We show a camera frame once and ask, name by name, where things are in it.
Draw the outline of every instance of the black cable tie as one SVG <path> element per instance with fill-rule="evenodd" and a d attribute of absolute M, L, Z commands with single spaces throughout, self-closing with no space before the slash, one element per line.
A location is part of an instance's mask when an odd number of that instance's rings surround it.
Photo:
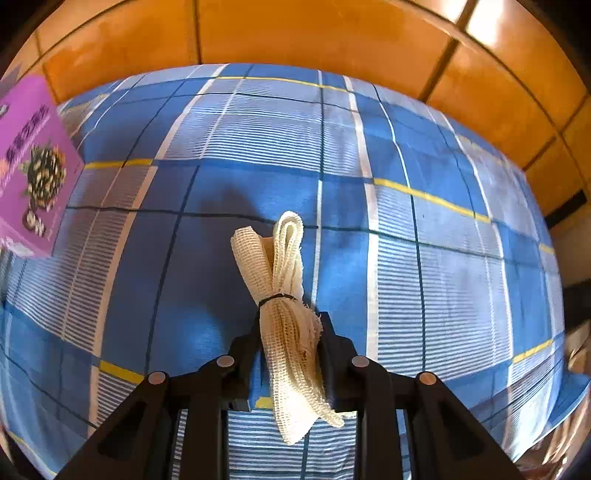
<path fill-rule="evenodd" d="M 292 300 L 297 300 L 297 298 L 289 295 L 288 293 L 275 293 L 275 295 L 271 295 L 270 297 L 267 297 L 265 299 L 262 299 L 259 302 L 259 310 L 261 309 L 261 307 L 267 303 L 269 300 L 273 300 L 273 299 L 278 299 L 278 298 L 284 298 L 284 299 L 292 299 Z"/>

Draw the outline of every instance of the orange wooden wall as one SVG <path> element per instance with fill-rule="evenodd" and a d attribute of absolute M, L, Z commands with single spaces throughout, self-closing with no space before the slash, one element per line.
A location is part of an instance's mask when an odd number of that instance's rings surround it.
<path fill-rule="evenodd" d="M 589 192 L 589 94 L 517 0 L 66 0 L 9 71 L 43 74 L 62 102 L 135 73 L 231 61 L 323 69 L 426 101 L 524 168 L 545 214 Z"/>

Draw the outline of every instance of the cream netting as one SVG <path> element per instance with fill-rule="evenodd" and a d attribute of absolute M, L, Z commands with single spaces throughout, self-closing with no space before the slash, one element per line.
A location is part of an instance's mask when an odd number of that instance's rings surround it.
<path fill-rule="evenodd" d="M 283 441 L 293 445 L 320 417 L 343 426 L 324 397 L 322 374 L 316 362 L 316 346 L 322 324 L 302 303 L 300 243 L 301 218 L 285 212 L 273 229 L 273 238 L 261 238 L 251 227 L 234 232 L 232 251 L 256 304 L 277 293 L 261 307 L 261 339 L 267 357 L 275 420 Z"/>

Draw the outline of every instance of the blue checkered fabric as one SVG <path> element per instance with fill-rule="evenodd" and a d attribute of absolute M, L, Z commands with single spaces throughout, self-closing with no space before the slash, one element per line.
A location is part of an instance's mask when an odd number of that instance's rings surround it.
<path fill-rule="evenodd" d="M 86 168 L 54 255 L 0 261 L 0 414 L 45 477 L 143 375 L 194 371 L 248 332 L 230 236 L 271 236 L 286 210 L 305 224 L 307 300 L 359 354 L 435 372 L 512 458 L 559 421 L 548 230 L 523 173 L 456 121 L 358 79 L 260 64 L 136 75 L 59 111 Z M 569 381 L 561 411 L 588 385 Z M 255 390 L 268 396 L 265 375 Z M 229 448 L 232 479 L 352 478 L 355 419 L 286 446 L 271 410 L 231 413 Z"/>

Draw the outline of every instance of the purple product box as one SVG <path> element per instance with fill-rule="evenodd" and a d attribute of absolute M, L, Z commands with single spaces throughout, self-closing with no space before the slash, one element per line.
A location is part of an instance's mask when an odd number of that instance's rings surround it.
<path fill-rule="evenodd" d="M 19 257 L 49 257 L 84 162 L 40 76 L 0 99 L 0 243 Z"/>

